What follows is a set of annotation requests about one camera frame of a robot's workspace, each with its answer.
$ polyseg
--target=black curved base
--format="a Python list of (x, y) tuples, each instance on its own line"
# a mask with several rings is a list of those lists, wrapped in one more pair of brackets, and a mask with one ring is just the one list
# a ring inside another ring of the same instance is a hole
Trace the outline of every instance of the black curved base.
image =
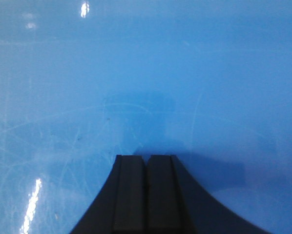
[(116, 157), (71, 234), (267, 234), (223, 206), (177, 156)]

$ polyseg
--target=black rectangular block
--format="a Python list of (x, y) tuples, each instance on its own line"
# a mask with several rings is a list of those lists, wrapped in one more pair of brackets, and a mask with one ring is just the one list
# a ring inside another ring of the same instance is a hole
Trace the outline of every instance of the black rectangular block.
[(147, 165), (148, 230), (181, 233), (181, 219), (170, 156), (151, 156)]
[(122, 156), (113, 233), (144, 233), (145, 203), (144, 161), (141, 156)]

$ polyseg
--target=scratch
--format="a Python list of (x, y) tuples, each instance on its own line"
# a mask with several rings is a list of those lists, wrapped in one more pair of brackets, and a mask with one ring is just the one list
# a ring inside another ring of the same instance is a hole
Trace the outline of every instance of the scratch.
[(194, 110), (194, 114), (193, 114), (193, 119), (192, 119), (192, 122), (191, 122), (191, 136), (190, 136), (190, 151), (191, 151), (191, 153), (193, 151), (194, 127), (196, 125), (198, 106), (199, 106), (199, 104), (201, 102), (201, 98), (202, 98), (204, 92), (205, 92), (205, 88), (202, 88), (202, 90), (200, 92), (200, 95), (198, 96), (197, 101), (196, 101), (196, 106), (195, 106), (195, 110)]

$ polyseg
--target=black rubber piece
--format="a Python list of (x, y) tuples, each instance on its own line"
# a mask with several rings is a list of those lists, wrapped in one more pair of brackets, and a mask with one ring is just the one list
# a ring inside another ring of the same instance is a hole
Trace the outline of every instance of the black rubber piece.
[(176, 156), (172, 163), (185, 214), (185, 234), (267, 234), (212, 197)]
[(147, 165), (148, 231), (180, 234), (176, 188), (170, 156), (151, 156)]
[(114, 234), (142, 234), (145, 230), (145, 169), (140, 156), (123, 156)]
[(70, 234), (268, 234), (212, 197), (176, 156), (116, 157)]
[(122, 156), (117, 156), (103, 188), (70, 234), (110, 234)]

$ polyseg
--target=glossy blue surface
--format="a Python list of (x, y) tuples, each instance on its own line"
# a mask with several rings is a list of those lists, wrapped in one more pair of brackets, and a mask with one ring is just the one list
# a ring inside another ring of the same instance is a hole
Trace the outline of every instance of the glossy blue surface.
[(83, 3), (0, 0), (0, 234), (69, 233), (116, 154), (292, 234), (292, 1)]

